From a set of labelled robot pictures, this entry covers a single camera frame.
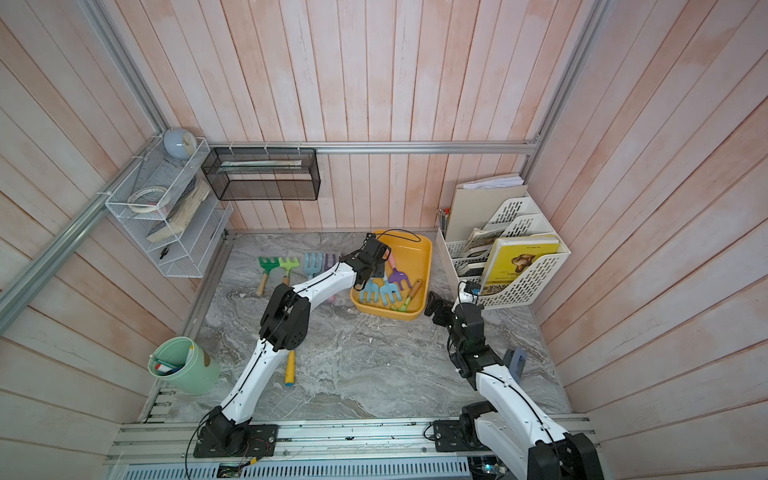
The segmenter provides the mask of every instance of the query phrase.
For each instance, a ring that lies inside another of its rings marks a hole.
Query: yellow tray
[[[383,232],[384,230],[374,230],[373,233]],[[395,254],[395,261],[397,262],[397,270],[408,275],[408,280],[411,282],[411,285],[414,285],[416,280],[422,281],[422,288],[416,296],[411,299],[407,311],[396,312],[395,310],[391,310],[389,308],[391,303],[384,306],[380,298],[375,303],[361,303],[360,292],[353,288],[349,289],[349,297],[352,299],[352,302],[355,303],[358,310],[364,313],[370,313],[371,315],[385,316],[399,320],[414,320],[421,315],[422,311],[424,311],[427,291],[429,291],[429,268],[432,265],[432,242],[429,238],[424,237],[423,235],[416,235],[421,240],[420,242],[405,240],[405,238],[412,238],[413,235],[415,234],[392,230],[379,237],[379,240],[386,243],[386,245],[392,249],[392,252]],[[390,267],[389,262],[387,262],[387,278],[389,278],[390,273],[392,273],[392,267]],[[374,282],[378,286],[382,285],[382,279],[380,278],[372,278],[369,282]],[[410,290],[405,282],[403,282],[402,285],[406,289],[400,292],[402,301],[396,302],[396,306],[402,305]]]

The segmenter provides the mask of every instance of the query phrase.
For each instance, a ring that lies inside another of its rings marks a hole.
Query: wooden handle
[[[261,283],[259,283],[259,291],[257,292],[259,296],[262,296],[264,294],[264,287],[266,286],[266,278],[269,275],[270,274],[266,270],[264,270],[264,275],[261,276]]]
[[[419,292],[419,289],[422,287],[422,281],[416,280],[416,283],[413,284],[413,288],[411,288],[411,291],[408,293],[408,296],[413,298],[416,296],[416,294]]]
[[[296,352],[291,350],[288,352],[288,365],[286,366],[286,381],[287,386],[293,385],[293,380],[296,378]]]

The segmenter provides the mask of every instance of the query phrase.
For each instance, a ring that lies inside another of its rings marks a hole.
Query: metal base plate
[[[462,438],[458,420],[435,420],[435,448],[438,452],[490,452],[491,449],[478,443],[469,445]]]
[[[248,451],[240,452],[234,456],[244,458],[271,457],[275,454],[275,440],[277,439],[277,425],[248,425]],[[200,440],[194,448],[195,458],[220,458],[226,457],[227,452],[222,449],[216,439],[208,433],[208,429],[200,430]]]

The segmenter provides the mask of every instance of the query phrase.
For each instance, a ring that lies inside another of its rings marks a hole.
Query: vent grille
[[[219,462],[190,465],[195,480],[216,478]],[[359,460],[265,461],[243,468],[241,478],[375,478],[409,480],[411,478],[471,478],[466,457],[436,458],[364,458]],[[183,480],[184,464],[132,465],[124,480]]]

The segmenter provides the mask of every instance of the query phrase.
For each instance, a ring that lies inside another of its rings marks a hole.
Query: black mesh shelf
[[[203,162],[219,200],[317,200],[313,148],[216,147]]]

